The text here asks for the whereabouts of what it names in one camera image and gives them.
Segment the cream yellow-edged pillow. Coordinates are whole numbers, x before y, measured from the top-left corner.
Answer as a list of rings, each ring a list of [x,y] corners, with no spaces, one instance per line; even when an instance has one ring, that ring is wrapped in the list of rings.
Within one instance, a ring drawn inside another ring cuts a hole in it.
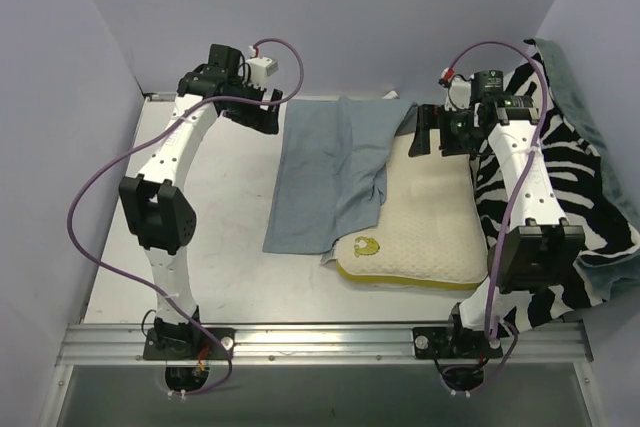
[[[487,247],[476,211],[469,160],[410,157],[413,136],[394,139],[387,194],[376,226],[340,238],[331,259],[353,282],[473,290],[487,275]]]

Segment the grey-blue pillowcase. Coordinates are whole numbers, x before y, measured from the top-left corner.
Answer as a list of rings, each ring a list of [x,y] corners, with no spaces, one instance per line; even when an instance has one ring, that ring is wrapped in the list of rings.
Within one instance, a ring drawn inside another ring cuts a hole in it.
[[[375,226],[392,144],[413,111],[402,99],[290,102],[264,252],[323,254]]]

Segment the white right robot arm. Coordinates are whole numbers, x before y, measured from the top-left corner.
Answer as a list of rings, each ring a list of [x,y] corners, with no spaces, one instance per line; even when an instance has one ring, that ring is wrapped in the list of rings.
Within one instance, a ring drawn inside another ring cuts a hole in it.
[[[505,91],[500,71],[480,71],[468,80],[467,107],[422,104],[417,108],[409,156],[431,152],[439,132],[442,156],[496,158],[507,195],[505,219],[487,256],[488,279],[450,315],[443,340],[430,340],[438,354],[496,358],[499,320],[517,292],[536,293],[560,284],[585,242],[554,194],[540,148],[544,117],[529,95]]]

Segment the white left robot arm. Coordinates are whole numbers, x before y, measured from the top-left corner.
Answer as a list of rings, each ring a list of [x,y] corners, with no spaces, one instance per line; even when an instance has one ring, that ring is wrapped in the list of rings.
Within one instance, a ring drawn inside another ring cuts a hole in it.
[[[207,131],[219,115],[258,132],[279,131],[280,90],[267,90],[276,73],[275,59],[244,54],[213,44],[206,63],[178,83],[170,123],[174,126],[133,177],[124,177],[119,196],[129,231],[150,262],[161,288],[151,339],[155,347],[180,358],[196,355],[204,342],[193,321],[199,307],[190,288],[186,247],[193,239],[197,215],[183,189]]]

